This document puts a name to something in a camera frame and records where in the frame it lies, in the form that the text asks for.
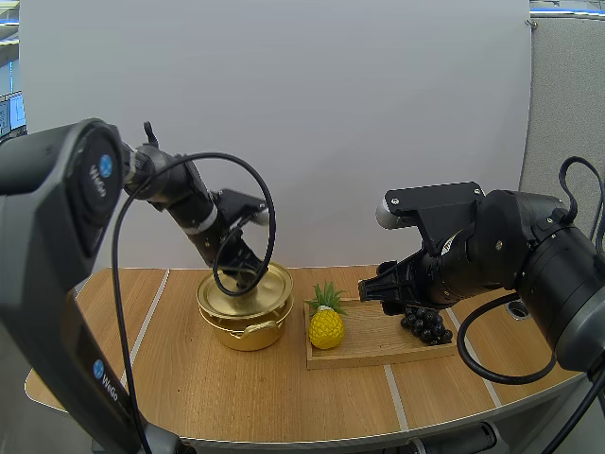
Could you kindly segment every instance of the pineapple leaves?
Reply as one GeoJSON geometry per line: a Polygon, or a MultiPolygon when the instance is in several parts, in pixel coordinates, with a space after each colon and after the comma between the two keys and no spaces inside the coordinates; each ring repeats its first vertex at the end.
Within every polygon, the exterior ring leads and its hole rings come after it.
{"type": "Polygon", "coordinates": [[[323,289],[319,284],[313,286],[313,289],[315,290],[315,299],[305,301],[313,309],[318,310],[320,306],[327,306],[331,307],[337,314],[347,315],[340,307],[340,295],[344,293],[344,290],[336,290],[334,282],[324,281],[323,289]]]}

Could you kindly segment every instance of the white backdrop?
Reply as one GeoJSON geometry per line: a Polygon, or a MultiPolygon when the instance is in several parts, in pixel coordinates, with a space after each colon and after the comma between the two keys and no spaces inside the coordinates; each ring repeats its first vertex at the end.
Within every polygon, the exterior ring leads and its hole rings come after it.
{"type": "MultiPolygon", "coordinates": [[[[516,189],[527,129],[527,0],[28,0],[21,6],[27,126],[97,116],[132,145],[241,156],[277,207],[287,266],[378,263],[420,247],[385,231],[392,188],[477,181],[516,189]]],[[[260,194],[232,165],[198,164],[213,189],[260,194]]],[[[266,231],[245,238],[259,255],[266,231]]],[[[109,265],[106,236],[97,267],[109,265]]],[[[135,203],[128,267],[200,268],[168,214],[135,203]]]]}

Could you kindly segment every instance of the computer monitor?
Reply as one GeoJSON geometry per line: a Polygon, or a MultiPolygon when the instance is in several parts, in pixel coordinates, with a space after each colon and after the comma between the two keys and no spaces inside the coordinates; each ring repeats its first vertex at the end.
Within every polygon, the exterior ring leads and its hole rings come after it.
{"type": "Polygon", "coordinates": [[[10,106],[10,128],[15,130],[26,123],[26,111],[23,107],[23,95],[14,96],[9,99],[10,106]]]}
{"type": "Polygon", "coordinates": [[[0,102],[0,136],[6,135],[10,132],[9,122],[9,102],[0,102]]]}

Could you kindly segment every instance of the pineapple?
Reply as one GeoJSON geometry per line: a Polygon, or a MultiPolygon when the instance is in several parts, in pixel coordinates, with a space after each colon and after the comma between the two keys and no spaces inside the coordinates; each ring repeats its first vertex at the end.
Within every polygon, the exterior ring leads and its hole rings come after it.
{"type": "Polygon", "coordinates": [[[315,285],[315,299],[307,303],[315,309],[309,326],[309,339],[320,349],[333,348],[340,344],[344,337],[344,325],[338,314],[346,315],[340,308],[340,293],[334,289],[334,282],[315,285]]]}

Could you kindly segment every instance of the metal pot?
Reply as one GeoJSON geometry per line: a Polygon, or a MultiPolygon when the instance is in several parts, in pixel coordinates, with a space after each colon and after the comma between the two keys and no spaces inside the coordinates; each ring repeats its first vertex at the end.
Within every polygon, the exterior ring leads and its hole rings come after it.
{"type": "Polygon", "coordinates": [[[286,300],[285,308],[282,315],[276,320],[264,320],[258,323],[251,323],[243,326],[240,329],[229,327],[230,323],[221,324],[215,319],[205,314],[199,308],[199,314],[209,325],[213,327],[216,338],[224,345],[240,350],[250,352],[253,350],[261,350],[275,343],[284,334],[285,318],[289,315],[294,306],[294,298],[290,296],[286,300]]]}
{"type": "MultiPolygon", "coordinates": [[[[227,288],[235,281],[220,274],[227,288]]],[[[294,305],[292,276],[271,263],[258,286],[246,295],[229,297],[216,286],[212,275],[198,287],[199,314],[213,327],[216,338],[230,348],[241,351],[260,350],[277,341],[284,332],[285,318],[294,305]]]]}

